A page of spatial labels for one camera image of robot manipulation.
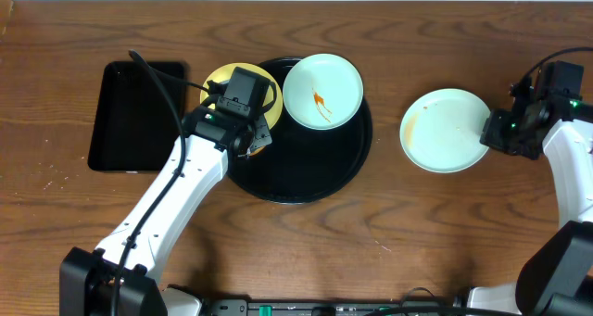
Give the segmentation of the yellow green scrub sponge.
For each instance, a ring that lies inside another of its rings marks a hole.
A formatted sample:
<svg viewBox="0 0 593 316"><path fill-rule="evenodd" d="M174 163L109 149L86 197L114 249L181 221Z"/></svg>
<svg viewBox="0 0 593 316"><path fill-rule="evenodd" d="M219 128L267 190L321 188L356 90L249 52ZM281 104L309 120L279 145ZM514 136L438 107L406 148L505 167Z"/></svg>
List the yellow green scrub sponge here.
<svg viewBox="0 0 593 316"><path fill-rule="evenodd" d="M265 146L259 146L259 147L255 147L255 146L251 146L248 151L247 154L252 157L255 156L256 154L258 154L260 151L262 151L265 148Z"/></svg>

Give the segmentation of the mint plate front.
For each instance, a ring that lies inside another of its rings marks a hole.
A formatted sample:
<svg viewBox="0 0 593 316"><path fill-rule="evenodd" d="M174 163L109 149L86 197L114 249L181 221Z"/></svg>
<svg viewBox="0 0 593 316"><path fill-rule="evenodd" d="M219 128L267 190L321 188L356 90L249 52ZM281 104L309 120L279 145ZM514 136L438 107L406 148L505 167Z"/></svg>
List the mint plate front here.
<svg viewBox="0 0 593 316"><path fill-rule="evenodd" d="M463 171L488 151L480 136L489 115L490 109L477 95L455 88L435 90L405 112L399 130L402 149L424 170Z"/></svg>

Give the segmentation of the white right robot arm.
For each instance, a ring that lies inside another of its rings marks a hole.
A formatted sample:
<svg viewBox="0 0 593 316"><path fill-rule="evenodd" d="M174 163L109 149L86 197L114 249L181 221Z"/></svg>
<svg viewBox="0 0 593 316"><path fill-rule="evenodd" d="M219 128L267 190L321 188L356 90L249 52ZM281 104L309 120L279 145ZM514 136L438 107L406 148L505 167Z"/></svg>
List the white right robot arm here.
<svg viewBox="0 0 593 316"><path fill-rule="evenodd" d="M520 271L517 282L475 287L467 315L592 314L592 106L549 100L539 141L551 167L560 229Z"/></svg>

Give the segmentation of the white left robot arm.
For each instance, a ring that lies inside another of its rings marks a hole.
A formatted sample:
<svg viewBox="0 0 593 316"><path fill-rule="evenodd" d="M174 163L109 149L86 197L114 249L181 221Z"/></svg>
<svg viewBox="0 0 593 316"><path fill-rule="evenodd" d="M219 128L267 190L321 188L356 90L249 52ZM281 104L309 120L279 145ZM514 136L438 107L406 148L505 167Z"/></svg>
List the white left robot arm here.
<svg viewBox="0 0 593 316"><path fill-rule="evenodd" d="M198 107L145 194L93 251L74 247L59 269L62 315L197 315L199 297L158 283L181 232L233 158L271 143L267 113L253 119Z"/></svg>

